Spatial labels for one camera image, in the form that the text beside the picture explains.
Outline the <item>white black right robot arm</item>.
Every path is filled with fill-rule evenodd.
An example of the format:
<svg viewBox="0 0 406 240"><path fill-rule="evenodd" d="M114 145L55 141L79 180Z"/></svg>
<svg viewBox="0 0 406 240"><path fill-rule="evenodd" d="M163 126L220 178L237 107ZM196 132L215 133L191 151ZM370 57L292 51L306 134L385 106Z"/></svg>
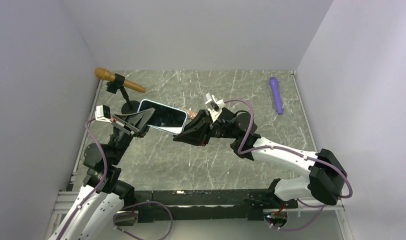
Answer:
<svg viewBox="0 0 406 240"><path fill-rule="evenodd" d="M332 151L320 152L290 148L255 133L247 111L232 113L223 108L216 121L207 110L200 110L183 132L174 136L175 142L205 146L211 138L233 139L230 147L238 157L263 161L285 167L299 174L294 179L275 179L266 193L267 203L278 208L299 198L315 198L334 206L342 198L347 173Z"/></svg>

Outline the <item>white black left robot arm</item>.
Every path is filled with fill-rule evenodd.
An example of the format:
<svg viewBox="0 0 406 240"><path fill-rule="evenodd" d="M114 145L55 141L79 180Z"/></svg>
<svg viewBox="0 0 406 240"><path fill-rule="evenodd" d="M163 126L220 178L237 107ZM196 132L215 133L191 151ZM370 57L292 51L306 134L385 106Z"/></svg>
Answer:
<svg viewBox="0 0 406 240"><path fill-rule="evenodd" d="M132 114L111 114L106 105L96 107L94 117L85 124L93 140L84 150L87 175L72 207L50 236L51 240L91 240L110 216L134 205L134 187L118 179L121 169L117 165L133 138L146 135L154 114L154 108ZM93 135L90 130L93 121L113 126L108 143L101 144Z"/></svg>

